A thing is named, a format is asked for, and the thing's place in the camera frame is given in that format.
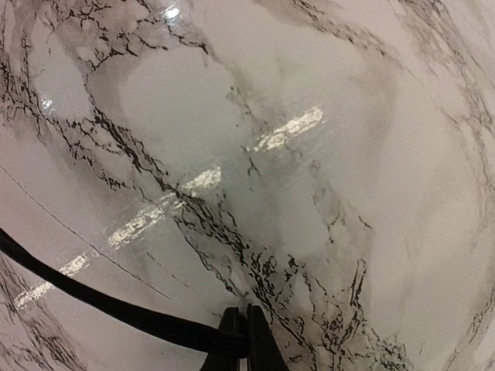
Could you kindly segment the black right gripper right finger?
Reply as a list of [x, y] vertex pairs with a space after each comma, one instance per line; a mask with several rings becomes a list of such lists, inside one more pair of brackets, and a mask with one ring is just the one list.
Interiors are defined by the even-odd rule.
[[289, 371], [268, 321], [258, 305], [247, 307], [247, 369], [250, 371]]

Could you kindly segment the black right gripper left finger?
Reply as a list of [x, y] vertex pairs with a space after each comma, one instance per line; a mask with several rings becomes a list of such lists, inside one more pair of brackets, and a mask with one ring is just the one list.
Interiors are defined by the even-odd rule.
[[239, 308], [227, 308], [218, 329], [223, 336], [209, 347], [200, 371], [238, 371], [248, 353], [246, 320]]

